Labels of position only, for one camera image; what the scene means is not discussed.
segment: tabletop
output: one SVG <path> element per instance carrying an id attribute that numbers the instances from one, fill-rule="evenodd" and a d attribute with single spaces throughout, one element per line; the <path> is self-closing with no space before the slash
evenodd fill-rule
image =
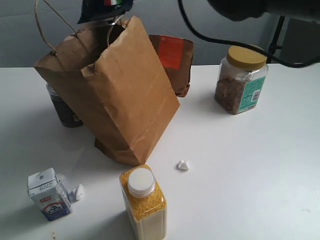
<path id="1" fill-rule="evenodd" d="M 320 239 L 320 64 L 271 64 L 257 107 L 238 115 L 213 99 L 218 71 L 192 67 L 147 161 L 168 203 L 166 239 Z M 0 68 L 0 111 L 0 239 L 134 239 L 119 183 L 129 166 L 99 152 L 85 126 L 60 124 L 34 69 Z M 85 191 L 52 222 L 27 195 L 27 177 L 48 168 Z"/>

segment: yellow grains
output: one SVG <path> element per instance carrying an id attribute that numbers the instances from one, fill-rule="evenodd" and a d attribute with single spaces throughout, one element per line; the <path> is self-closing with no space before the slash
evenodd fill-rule
<path id="1" fill-rule="evenodd" d="M 130 169 L 129 171 L 122 173 L 120 175 L 120 182 L 127 197 L 127 200 L 131 206 L 134 220 L 136 222 L 139 222 L 143 218 L 164 209 L 167 206 L 167 201 L 157 181 L 155 184 L 154 192 L 147 197 L 136 198 L 129 193 L 128 178 L 130 173 L 137 168 L 146 168 L 151 170 L 150 167 L 146 164 L 137 166 L 135 168 Z"/>

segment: brown paper bag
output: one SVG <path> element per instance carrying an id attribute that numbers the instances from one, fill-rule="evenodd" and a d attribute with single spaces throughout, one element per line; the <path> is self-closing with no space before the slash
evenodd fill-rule
<path id="1" fill-rule="evenodd" d="M 150 35 L 149 37 L 175 94 L 178 97 L 185 97 L 190 87 L 194 43 L 173 36 Z"/>
<path id="2" fill-rule="evenodd" d="M 144 164 L 179 107 L 141 20 L 82 29 L 34 68 L 96 136 L 96 147 L 124 164 Z"/>

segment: milk carton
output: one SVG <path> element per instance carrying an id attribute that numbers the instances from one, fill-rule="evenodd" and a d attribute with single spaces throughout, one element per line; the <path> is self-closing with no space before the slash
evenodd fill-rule
<path id="1" fill-rule="evenodd" d="M 49 221 L 71 213 L 68 192 L 53 168 L 29 176 L 27 186 L 29 197 Z"/>

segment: yellow lid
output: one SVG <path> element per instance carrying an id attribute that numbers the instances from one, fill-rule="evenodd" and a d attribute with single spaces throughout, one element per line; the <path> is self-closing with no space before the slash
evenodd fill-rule
<path id="1" fill-rule="evenodd" d="M 254 71 L 267 63 L 267 57 L 250 49 L 232 46 L 226 56 L 228 62 L 236 68 Z"/>

